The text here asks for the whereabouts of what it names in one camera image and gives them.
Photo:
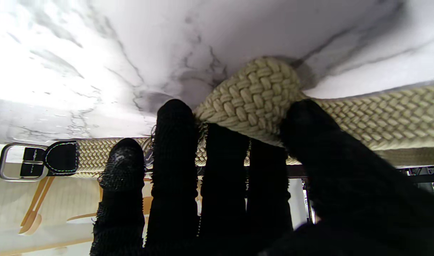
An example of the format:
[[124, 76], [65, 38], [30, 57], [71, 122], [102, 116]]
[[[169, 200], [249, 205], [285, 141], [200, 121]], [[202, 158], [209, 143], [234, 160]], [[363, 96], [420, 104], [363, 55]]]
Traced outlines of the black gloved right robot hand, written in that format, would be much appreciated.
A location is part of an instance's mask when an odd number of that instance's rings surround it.
[[283, 148], [211, 124], [197, 215], [192, 110], [158, 110], [153, 201], [143, 246], [144, 156], [111, 149], [92, 256], [434, 256], [434, 196], [344, 132], [312, 100], [294, 103]]

